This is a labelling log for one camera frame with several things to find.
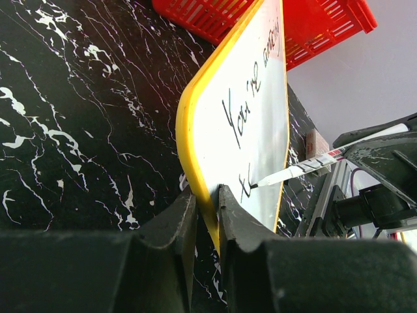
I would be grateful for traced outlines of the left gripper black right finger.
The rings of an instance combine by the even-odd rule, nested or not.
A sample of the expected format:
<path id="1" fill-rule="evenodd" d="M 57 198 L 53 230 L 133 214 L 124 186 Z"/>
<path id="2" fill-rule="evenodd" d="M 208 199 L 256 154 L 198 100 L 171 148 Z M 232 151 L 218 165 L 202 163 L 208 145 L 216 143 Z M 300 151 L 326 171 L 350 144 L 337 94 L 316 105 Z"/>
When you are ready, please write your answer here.
<path id="1" fill-rule="evenodd" d="M 219 187 L 230 312 L 415 312 L 416 254 L 393 240 L 280 237 Z"/>

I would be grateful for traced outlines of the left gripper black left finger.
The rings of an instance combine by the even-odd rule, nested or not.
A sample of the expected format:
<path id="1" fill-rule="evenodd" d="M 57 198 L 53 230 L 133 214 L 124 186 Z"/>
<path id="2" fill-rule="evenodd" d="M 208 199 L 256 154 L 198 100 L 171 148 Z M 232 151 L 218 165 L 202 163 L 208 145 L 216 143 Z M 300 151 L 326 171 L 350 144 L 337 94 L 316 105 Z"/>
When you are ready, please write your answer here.
<path id="1" fill-rule="evenodd" d="M 2 312 L 189 312 L 197 228 L 186 188 L 134 231 L 2 231 Z"/>

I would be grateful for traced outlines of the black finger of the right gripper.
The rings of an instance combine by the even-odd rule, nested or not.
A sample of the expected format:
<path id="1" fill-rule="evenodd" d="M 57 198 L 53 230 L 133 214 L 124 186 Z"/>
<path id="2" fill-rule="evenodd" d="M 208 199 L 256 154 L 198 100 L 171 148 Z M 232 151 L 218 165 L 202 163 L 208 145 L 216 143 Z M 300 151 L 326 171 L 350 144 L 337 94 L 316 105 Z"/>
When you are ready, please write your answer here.
<path id="1" fill-rule="evenodd" d="M 411 207 L 416 207 L 415 131 L 356 143 L 343 156 Z"/>
<path id="2" fill-rule="evenodd" d="M 414 113 L 414 114 L 408 115 L 406 117 L 402 117 L 400 119 L 390 121 L 390 122 L 385 123 L 385 124 L 380 124 L 380 125 L 375 125 L 373 127 L 361 128 L 361 129 L 358 129 L 358 130 L 352 130 L 352 131 L 349 131 L 349 132 L 345 132 L 345 133 L 339 135 L 336 138 L 336 140 L 332 144 L 332 147 L 333 148 L 338 148 L 338 147 L 341 147 L 343 145 L 347 145 L 348 143 L 351 143 L 353 141 L 365 138 L 365 137 L 370 136 L 374 133 L 380 132 L 380 131 L 382 131 L 386 128 L 395 126 L 395 125 L 400 124 L 400 123 L 406 123 L 410 120 L 415 119 L 416 116 L 417 116 L 417 113 Z"/>

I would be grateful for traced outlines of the white marker black cap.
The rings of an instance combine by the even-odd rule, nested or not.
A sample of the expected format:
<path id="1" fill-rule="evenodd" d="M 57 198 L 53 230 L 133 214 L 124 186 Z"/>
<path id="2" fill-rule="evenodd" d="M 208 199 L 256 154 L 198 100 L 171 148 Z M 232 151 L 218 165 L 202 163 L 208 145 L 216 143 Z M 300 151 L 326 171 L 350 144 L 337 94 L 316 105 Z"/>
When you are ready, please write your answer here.
<path id="1" fill-rule="evenodd" d="M 394 126 L 388 127 L 384 130 L 378 131 L 374 134 L 365 136 L 364 138 L 360 138 L 358 140 L 355 140 L 351 143 L 342 145 L 341 147 L 338 147 L 336 149 L 330 150 L 329 152 L 323 153 L 319 156 L 314 156 L 312 158 L 308 158 L 307 160 L 304 160 L 302 162 L 299 162 L 295 165 L 289 166 L 288 168 L 285 168 L 283 170 L 280 170 L 278 172 L 272 173 L 270 175 L 267 175 L 266 177 L 262 178 L 260 181 L 251 184 L 250 189 L 259 188 L 262 186 L 271 186 L 275 185 L 277 183 L 284 182 L 288 179 L 300 177 L 302 175 L 305 175 L 307 173 L 311 173 L 314 171 L 317 171 L 321 168 L 325 168 L 327 166 L 331 166 L 341 160 L 344 159 L 344 152 L 348 150 L 353 145 L 372 140 L 374 138 L 380 138 L 383 136 L 388 136 L 392 134 L 399 134 L 408 132 L 411 130 L 416 130 L 416 123 L 399 123 Z"/>

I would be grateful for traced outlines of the white board yellow frame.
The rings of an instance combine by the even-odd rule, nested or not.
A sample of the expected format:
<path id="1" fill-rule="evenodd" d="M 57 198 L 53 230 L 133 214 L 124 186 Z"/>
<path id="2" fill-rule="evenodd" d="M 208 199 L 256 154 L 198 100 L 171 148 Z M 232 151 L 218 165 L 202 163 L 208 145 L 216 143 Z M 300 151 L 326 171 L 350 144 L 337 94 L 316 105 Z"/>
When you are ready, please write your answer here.
<path id="1" fill-rule="evenodd" d="M 284 169 L 289 150 L 281 1 L 255 1 L 206 60 L 181 95 L 175 136 L 214 246 L 220 185 L 276 230 L 283 186 L 255 184 Z"/>

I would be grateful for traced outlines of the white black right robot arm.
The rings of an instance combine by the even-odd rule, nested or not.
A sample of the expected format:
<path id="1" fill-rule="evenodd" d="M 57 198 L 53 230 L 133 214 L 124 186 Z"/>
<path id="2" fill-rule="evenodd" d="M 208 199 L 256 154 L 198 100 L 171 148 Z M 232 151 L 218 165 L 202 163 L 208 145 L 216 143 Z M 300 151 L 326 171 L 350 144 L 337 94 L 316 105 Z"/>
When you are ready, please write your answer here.
<path id="1" fill-rule="evenodd" d="M 378 184 L 348 198 L 337 183 L 339 177 L 348 176 L 345 170 L 327 175 L 311 236 L 319 231 L 327 237 L 343 237 L 351 228 L 369 223 L 380 233 L 400 228 L 404 220 L 416 217 L 416 114 L 346 132 L 334 147 L 354 140 L 359 143 L 348 150 L 348 160 Z"/>

